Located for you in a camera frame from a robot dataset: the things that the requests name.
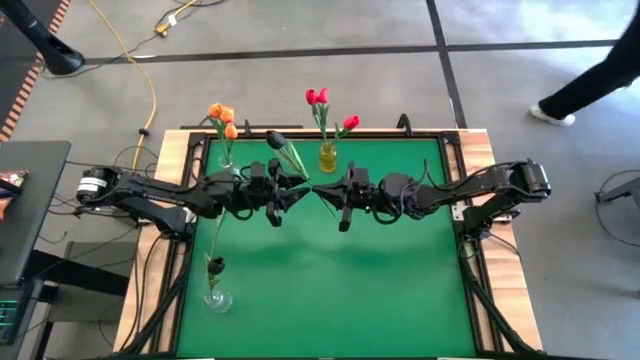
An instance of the person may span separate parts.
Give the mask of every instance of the person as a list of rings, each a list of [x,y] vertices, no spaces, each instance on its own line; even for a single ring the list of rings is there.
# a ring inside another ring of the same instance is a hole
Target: person
[[[629,86],[640,76],[640,1],[635,15],[606,59],[593,66],[555,94],[540,100],[529,112],[557,126],[569,126],[574,112],[613,91]]]

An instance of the yellow cable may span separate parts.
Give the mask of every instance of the yellow cable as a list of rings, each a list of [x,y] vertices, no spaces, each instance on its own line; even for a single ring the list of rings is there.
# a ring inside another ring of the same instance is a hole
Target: yellow cable
[[[151,124],[153,123],[153,119],[156,117],[156,110],[158,108],[158,100],[156,98],[156,89],[153,86],[153,82],[151,81],[151,78],[149,77],[149,74],[147,74],[147,71],[140,64],[138,64],[131,57],[131,55],[129,55],[129,52],[127,51],[127,47],[124,45],[124,42],[122,41],[122,38],[120,37],[120,35],[118,35],[118,32],[116,31],[116,29],[113,28],[113,26],[111,25],[109,20],[107,20],[107,17],[102,13],[102,11],[98,8],[98,6],[93,2],[93,0],[89,0],[89,4],[93,8],[93,10],[96,11],[98,16],[100,16],[100,18],[102,18],[102,21],[105,23],[105,25],[107,25],[109,30],[111,30],[113,35],[116,37],[116,39],[118,40],[118,44],[120,44],[120,47],[122,48],[122,52],[124,53],[124,55],[127,58],[127,60],[130,63],[132,63],[133,65],[135,65],[138,68],[138,70],[140,70],[142,75],[144,75],[145,79],[147,80],[147,83],[149,84],[149,89],[151,89],[152,105],[151,105],[151,113],[149,114],[149,118],[147,119],[147,122],[144,124],[144,129],[147,130],[151,126]],[[136,166],[138,165],[138,157],[140,156],[140,146],[142,146],[142,142],[143,141],[144,141],[144,135],[140,135],[140,138],[138,139],[138,146],[136,147],[136,153],[133,156],[133,166],[132,167],[133,167],[134,170],[136,169]]]
[[[169,16],[173,15],[174,18],[178,16],[178,14],[180,14],[182,12],[182,10],[188,8],[189,6],[193,5],[196,1],[198,0],[191,0],[188,3],[184,4],[183,6],[181,6],[178,10],[176,10],[176,12],[174,12],[173,14],[170,14]],[[172,27],[173,25],[171,25],[170,21],[167,21],[164,25],[160,25],[157,26],[154,31],[158,34],[160,34],[161,36],[167,36],[167,31],[169,31],[169,29]]]
[[[183,7],[181,7],[180,9],[176,10],[174,16],[178,16],[178,14],[180,14],[182,12],[182,10],[188,8],[189,6],[193,5],[193,3],[195,3],[198,0],[191,0],[188,3],[184,4]]]

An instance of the wooden table frame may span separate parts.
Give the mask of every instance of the wooden table frame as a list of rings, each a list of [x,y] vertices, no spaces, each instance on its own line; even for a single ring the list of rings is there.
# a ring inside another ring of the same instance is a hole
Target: wooden table frame
[[[260,134],[266,130],[252,130],[254,134]],[[282,133],[299,133],[307,132],[310,134],[317,133],[318,130],[312,129],[283,129]],[[398,133],[405,132],[403,129],[359,129],[355,130],[359,133]],[[192,133],[214,133],[212,129],[198,130],[169,130],[165,133],[155,178],[175,184],[182,184],[183,179],[189,179],[191,176],[186,173],[186,169],[191,166],[186,164],[187,158],[199,157],[202,151],[199,147],[189,146]],[[443,129],[417,129],[420,132],[441,132],[451,134],[447,136],[448,143],[446,145],[446,155],[449,162],[450,176],[457,179],[459,174],[466,175],[482,167],[494,163],[493,153],[486,130],[443,130]],[[456,142],[459,141],[459,149],[456,151]],[[458,169],[458,164],[463,163],[464,169]],[[474,204],[481,204],[490,196],[477,198]],[[495,224],[492,227],[492,233],[509,241],[512,245],[516,245],[513,230],[508,224]],[[175,279],[183,261],[185,251],[184,244],[170,245],[169,241],[160,241],[154,248],[152,254],[149,254],[151,245],[158,237],[159,232],[154,226],[147,226],[142,229],[138,242],[137,267],[138,273],[141,274],[144,269],[144,263],[150,256],[148,261],[147,279],[145,282],[145,299],[141,307],[141,314],[138,319],[141,324],[145,324],[153,311],[158,305],[161,288]],[[484,240],[481,242],[481,249],[477,257],[471,262],[474,273],[479,276],[481,282],[490,288],[490,294],[493,301],[507,319],[509,324],[520,335],[520,337],[530,346],[541,349],[540,337],[537,325],[533,315],[533,309],[529,299],[527,286],[522,272],[519,257],[513,251],[499,242]],[[165,276],[167,269],[172,269],[172,276]],[[135,326],[136,314],[136,288],[135,282],[130,281],[125,298],[124,307],[120,319],[118,333],[114,343],[114,351],[119,351],[131,331]],[[138,281],[138,290],[142,291],[142,281]],[[480,348],[486,351],[497,350],[510,351],[508,346],[504,344],[497,334],[492,321],[489,321],[486,311],[475,298],[475,306],[471,306],[473,311],[477,313],[478,322],[475,326],[479,330]],[[173,338],[173,326],[176,318],[176,301],[169,307],[164,316],[163,326],[160,331],[156,332],[144,351],[148,351],[152,345],[153,350],[159,352],[169,351]]]

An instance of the white shoe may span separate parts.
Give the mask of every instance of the white shoe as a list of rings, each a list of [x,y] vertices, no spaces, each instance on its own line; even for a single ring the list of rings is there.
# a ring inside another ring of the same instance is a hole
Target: white shoe
[[[569,114],[561,120],[552,118],[551,116],[545,114],[544,111],[540,109],[540,106],[538,106],[538,104],[533,105],[531,109],[529,109],[529,113],[531,113],[534,118],[555,126],[569,126],[573,124],[574,121],[576,121],[576,117],[573,114]]]

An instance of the wooden table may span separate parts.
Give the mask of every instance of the wooden table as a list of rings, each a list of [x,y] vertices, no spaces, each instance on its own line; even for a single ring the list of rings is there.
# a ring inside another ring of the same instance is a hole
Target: wooden table
[[[155,174],[155,178],[167,182],[179,184],[182,181],[183,169],[185,167],[185,161],[187,158],[187,148],[190,133],[193,131],[203,132],[205,130],[169,130],[165,133],[162,149],[160,151],[160,157],[158,160],[158,166]],[[260,132],[264,130],[253,130],[253,132]],[[402,129],[362,129],[361,131],[379,131],[379,132],[402,132]],[[433,130],[430,131],[452,131],[452,130]],[[494,163],[493,152],[491,150],[491,144],[489,142],[489,136],[486,130],[454,130],[459,131],[462,153],[467,173],[471,173],[482,167],[491,165]],[[456,167],[455,155],[451,149],[447,150],[449,163],[451,167],[452,176],[455,179],[458,174]],[[486,201],[490,196],[485,198],[478,198],[474,201],[475,204],[480,204]],[[495,224],[492,228],[492,232],[505,240],[509,241],[514,246],[515,238],[511,225],[507,224]],[[152,312],[155,310],[160,294],[161,283],[163,279],[163,272],[165,264],[168,261],[168,241],[161,241],[156,245],[152,254],[149,254],[152,243],[158,237],[159,232],[153,226],[143,228],[140,233],[140,239],[138,242],[138,274],[143,271],[143,266],[147,257],[149,259],[149,268],[147,269],[147,280],[145,284],[145,299],[142,304],[142,313],[139,316],[142,324],[146,323]],[[520,265],[520,259],[512,250],[504,245],[491,241],[484,240],[482,242],[482,248],[486,259],[487,271],[489,274],[489,281],[491,284],[491,290],[496,306],[500,309],[502,314],[511,324],[511,326],[519,333],[522,339],[536,349],[541,349],[542,344],[538,334],[537,325],[533,315],[533,309],[531,307],[531,301],[529,299],[529,293],[527,291],[527,285]],[[177,275],[177,269],[182,262],[181,256],[176,256],[174,266],[175,273]],[[120,350],[123,346],[127,335],[129,334],[132,326],[135,322],[136,313],[136,290],[134,281],[129,282],[129,288],[127,296],[124,302],[124,308],[122,311],[120,325],[114,343],[114,351]],[[142,291],[141,281],[138,283],[138,291]],[[480,318],[481,335],[483,338],[483,344],[485,350],[494,350],[494,344],[491,340],[491,331],[488,318],[484,309],[477,303],[477,309]],[[167,351],[169,349],[169,342],[171,338],[171,328],[173,326],[173,319],[175,317],[175,301],[169,308],[165,315],[164,325],[162,327],[162,334],[160,337],[159,350]]]

